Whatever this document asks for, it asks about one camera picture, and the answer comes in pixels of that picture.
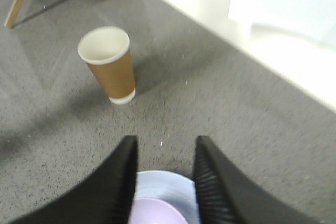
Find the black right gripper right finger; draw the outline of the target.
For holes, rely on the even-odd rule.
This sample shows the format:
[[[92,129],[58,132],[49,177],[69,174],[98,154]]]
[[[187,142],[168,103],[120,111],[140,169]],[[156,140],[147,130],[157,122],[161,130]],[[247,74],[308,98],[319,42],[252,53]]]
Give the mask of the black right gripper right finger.
[[[201,223],[314,223],[243,174],[208,136],[196,139],[193,181]]]

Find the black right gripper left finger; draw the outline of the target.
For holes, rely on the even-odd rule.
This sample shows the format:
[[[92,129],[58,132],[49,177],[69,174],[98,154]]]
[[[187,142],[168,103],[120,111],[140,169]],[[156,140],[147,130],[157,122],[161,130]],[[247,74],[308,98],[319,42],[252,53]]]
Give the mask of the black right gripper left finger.
[[[86,179],[14,223],[128,223],[136,188],[138,142],[125,136]]]

